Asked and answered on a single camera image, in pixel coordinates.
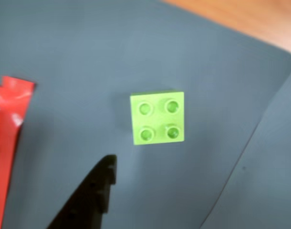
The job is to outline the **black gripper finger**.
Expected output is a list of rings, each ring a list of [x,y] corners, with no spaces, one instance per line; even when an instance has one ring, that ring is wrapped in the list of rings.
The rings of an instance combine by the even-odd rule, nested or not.
[[[108,212],[110,189],[116,184],[117,157],[104,156],[58,212],[49,229],[99,229]]]

